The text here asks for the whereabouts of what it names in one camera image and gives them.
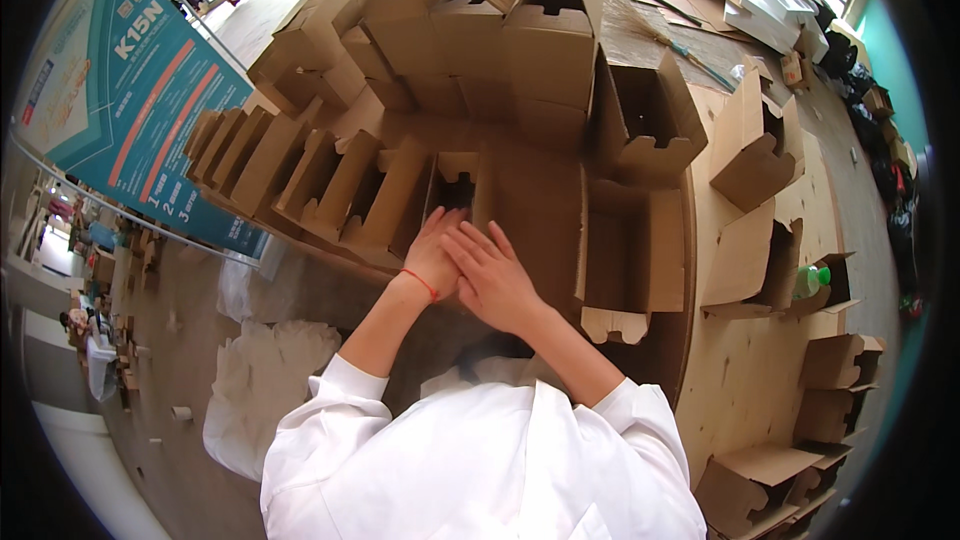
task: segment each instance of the plastic bottle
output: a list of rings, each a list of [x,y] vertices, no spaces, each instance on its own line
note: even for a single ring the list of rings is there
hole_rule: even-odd
[[[817,265],[804,265],[797,270],[797,283],[793,286],[793,300],[810,298],[821,286],[826,286],[831,282],[831,269],[829,267],[817,267]]]

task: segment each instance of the teal banner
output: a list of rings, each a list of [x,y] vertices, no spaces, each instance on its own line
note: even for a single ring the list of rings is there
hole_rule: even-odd
[[[101,194],[259,258],[267,234],[200,197],[184,145],[251,86],[171,0],[77,0],[32,68],[17,135]]]

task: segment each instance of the left hand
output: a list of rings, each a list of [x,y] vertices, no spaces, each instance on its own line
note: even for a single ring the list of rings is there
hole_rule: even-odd
[[[443,207],[437,207],[427,217],[403,261],[404,269],[413,271],[437,291],[437,300],[453,294],[457,290],[457,278],[460,277],[460,269],[440,246],[440,238],[446,232],[457,229],[467,215],[467,209],[445,211]]]

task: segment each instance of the red string bracelet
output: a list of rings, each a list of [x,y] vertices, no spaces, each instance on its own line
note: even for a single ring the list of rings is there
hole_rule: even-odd
[[[414,272],[411,271],[410,269],[407,269],[406,267],[402,268],[400,271],[401,271],[401,272],[402,272],[402,271],[406,271],[406,272],[409,273],[410,275],[414,276],[414,278],[416,278],[417,280],[419,280],[421,284],[423,284],[424,286],[426,286],[426,290],[430,291],[430,302],[431,302],[431,303],[437,302],[437,290],[433,289],[433,286],[431,286],[429,283],[427,283],[424,278],[422,278],[421,276],[417,275],[416,273],[414,273]]]

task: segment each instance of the cardboard tube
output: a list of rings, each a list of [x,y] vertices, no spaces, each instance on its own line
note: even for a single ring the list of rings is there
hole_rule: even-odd
[[[177,421],[189,421],[193,419],[193,411],[189,406],[171,406],[170,412]]]

